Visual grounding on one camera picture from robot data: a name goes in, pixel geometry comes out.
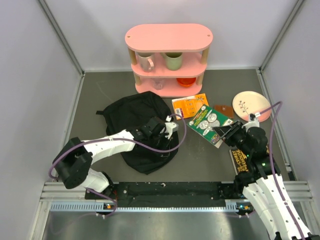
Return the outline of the black yellow treehouse book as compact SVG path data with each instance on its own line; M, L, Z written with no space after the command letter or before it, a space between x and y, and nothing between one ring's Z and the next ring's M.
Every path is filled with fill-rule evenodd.
M241 172L248 172L249 168L247 165L247 156L239 149L230 149L229 150L231 162L233 164L235 174L239 174Z

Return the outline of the black student backpack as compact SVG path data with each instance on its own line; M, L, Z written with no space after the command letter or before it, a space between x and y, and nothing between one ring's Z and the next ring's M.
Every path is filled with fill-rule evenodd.
M123 97L96 114L104 117L106 134L110 136L122 130L135 130L153 117L165 121L172 111L159 95L147 91ZM132 151L122 152L121 156L128 166L148 175L164 167L177 153L178 149L159 153L136 145Z

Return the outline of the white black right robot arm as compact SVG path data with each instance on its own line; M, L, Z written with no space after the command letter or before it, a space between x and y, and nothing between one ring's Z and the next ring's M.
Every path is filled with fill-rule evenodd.
M246 198L263 222L271 240L318 240L293 205L276 166L266 132L253 121L214 127L220 139L246 155L248 171L235 176L233 192Z

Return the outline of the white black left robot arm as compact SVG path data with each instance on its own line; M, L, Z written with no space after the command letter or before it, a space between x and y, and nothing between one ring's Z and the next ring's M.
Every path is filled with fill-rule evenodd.
M142 126L103 138L81 141L74 137L53 161L54 169L66 189L89 188L106 199L113 194L114 183L105 172L93 170L94 163L118 153L130 152L139 143L165 151L177 129L178 125L169 116L165 121L152 117Z

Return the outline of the green coin book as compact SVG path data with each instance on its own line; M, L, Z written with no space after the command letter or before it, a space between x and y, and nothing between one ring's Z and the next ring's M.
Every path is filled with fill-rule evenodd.
M227 116L203 104L196 115L188 122L187 126L219 149L223 141L214 131L214 128L227 126L232 123L233 120Z

